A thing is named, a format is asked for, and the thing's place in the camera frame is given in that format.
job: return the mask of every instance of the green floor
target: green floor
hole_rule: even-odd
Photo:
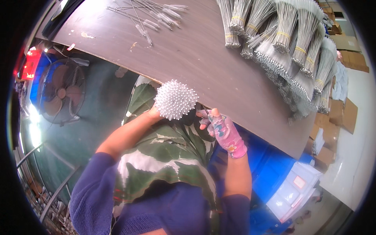
[[[41,117],[39,124],[42,141],[47,141],[55,154],[73,166],[85,166],[100,143],[121,126],[138,74],[128,71],[119,78],[115,76],[119,69],[117,65],[88,54],[75,57],[90,61],[89,67],[82,67],[86,79],[86,94],[77,114],[81,120],[60,127],[58,124],[51,125]],[[23,124],[21,133],[25,141],[25,152],[28,152],[33,148],[28,138],[28,121]],[[46,187],[53,193],[72,169],[46,148],[42,148],[35,155]],[[80,172],[69,181],[70,191],[79,176]],[[68,198],[67,191],[64,190],[61,199],[67,203]]]

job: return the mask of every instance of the purple sweater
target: purple sweater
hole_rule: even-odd
[[[72,191],[70,214],[81,235],[108,235],[116,163],[106,153],[96,153]],[[208,234],[209,204],[199,187],[178,182],[142,200],[126,204],[113,235],[137,235],[163,228],[167,234]],[[237,194],[222,198],[221,234],[249,234],[249,199]]]

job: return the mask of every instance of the white spiked ball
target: white spiked ball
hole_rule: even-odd
[[[166,82],[157,91],[154,106],[158,108],[162,117],[169,120],[179,120],[184,114],[188,115],[199,98],[193,89],[177,80]]]

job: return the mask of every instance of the table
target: table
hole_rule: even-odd
[[[287,124],[289,107],[265,71],[241,57],[241,49],[224,46],[216,1],[155,1],[188,5],[190,9],[182,13],[181,29],[169,31],[161,26],[160,32],[148,30],[153,46],[148,45],[129,18],[106,10],[107,6],[117,7],[112,0],[85,0],[53,41],[67,46],[75,43],[78,50],[159,83],[172,79],[186,83],[199,94],[200,103],[218,108],[234,122],[298,159],[315,114],[292,126]],[[127,6],[121,0],[118,3]],[[57,6],[58,3],[46,16],[36,37],[43,38],[41,31]],[[139,16],[152,20],[143,12]]]

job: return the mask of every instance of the fan grille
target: fan grille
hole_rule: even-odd
[[[77,63],[70,59],[54,62],[39,79],[39,113],[55,124],[71,120],[82,106],[85,89],[85,76]]]

